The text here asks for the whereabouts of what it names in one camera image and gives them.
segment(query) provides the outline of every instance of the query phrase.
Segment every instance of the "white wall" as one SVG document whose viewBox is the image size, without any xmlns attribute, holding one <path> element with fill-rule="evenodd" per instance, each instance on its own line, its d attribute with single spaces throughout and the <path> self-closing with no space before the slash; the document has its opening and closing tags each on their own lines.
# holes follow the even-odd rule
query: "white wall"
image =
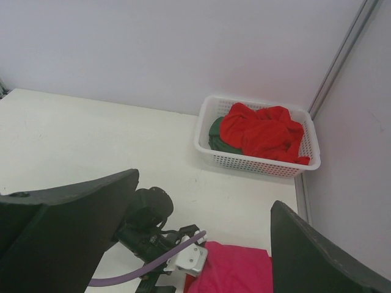
<svg viewBox="0 0 391 293">
<path fill-rule="evenodd" d="M 313 226 L 391 280 L 391 2 L 384 1 L 315 119 Z"/>
<path fill-rule="evenodd" d="M 189 114 L 212 93 L 308 108 L 360 3 L 5 0 L 0 76 Z"/>
</svg>

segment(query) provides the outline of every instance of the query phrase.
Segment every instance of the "red cloth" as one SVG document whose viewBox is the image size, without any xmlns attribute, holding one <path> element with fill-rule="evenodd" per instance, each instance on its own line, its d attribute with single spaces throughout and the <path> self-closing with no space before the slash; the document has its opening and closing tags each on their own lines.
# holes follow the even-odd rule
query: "red cloth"
<svg viewBox="0 0 391 293">
<path fill-rule="evenodd" d="M 196 279 L 197 279 L 196 277 L 186 274 L 185 286 L 183 288 L 183 293 L 189 292 L 191 285 L 194 283 L 194 281 Z"/>
<path fill-rule="evenodd" d="M 266 250 L 207 242 L 208 259 L 189 293 L 272 293 Z"/>
<path fill-rule="evenodd" d="M 254 111 L 236 103 L 220 124 L 221 140 L 246 156 L 308 165 L 309 157 L 299 157 L 303 135 L 302 125 L 280 106 Z"/>
</svg>

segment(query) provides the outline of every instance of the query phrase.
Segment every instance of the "pink cloth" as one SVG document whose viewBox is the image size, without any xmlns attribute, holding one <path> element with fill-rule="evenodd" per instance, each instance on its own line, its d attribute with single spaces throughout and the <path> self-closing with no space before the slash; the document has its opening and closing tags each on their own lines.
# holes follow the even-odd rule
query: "pink cloth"
<svg viewBox="0 0 391 293">
<path fill-rule="evenodd" d="M 208 259 L 189 293 L 272 293 L 266 250 L 207 242 Z"/>
</svg>

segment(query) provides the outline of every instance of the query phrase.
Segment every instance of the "purple cable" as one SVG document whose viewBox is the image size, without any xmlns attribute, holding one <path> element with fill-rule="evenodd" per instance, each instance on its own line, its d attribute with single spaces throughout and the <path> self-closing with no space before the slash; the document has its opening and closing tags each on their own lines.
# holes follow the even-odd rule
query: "purple cable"
<svg viewBox="0 0 391 293">
<path fill-rule="evenodd" d="M 113 278 L 107 278 L 107 279 L 91 279 L 88 286 L 90 287 L 106 287 L 106 286 L 113 286 L 122 284 L 128 281 L 131 281 L 133 279 L 139 278 L 146 273 L 150 272 L 151 270 L 155 269 L 156 267 L 160 266 L 162 263 L 168 261 L 170 258 L 172 258 L 174 255 L 178 254 L 182 250 L 184 250 L 186 247 L 189 247 L 191 244 L 195 243 L 196 241 L 200 240 L 202 237 L 206 235 L 206 231 L 202 231 L 190 239 L 184 241 L 180 245 L 174 247 L 173 249 L 167 251 L 162 256 L 156 258 L 154 261 L 151 261 L 150 263 L 146 264 L 145 266 L 141 267 L 140 269 L 137 269 L 133 272 L 126 273 L 122 276 L 117 276 Z"/>
</svg>

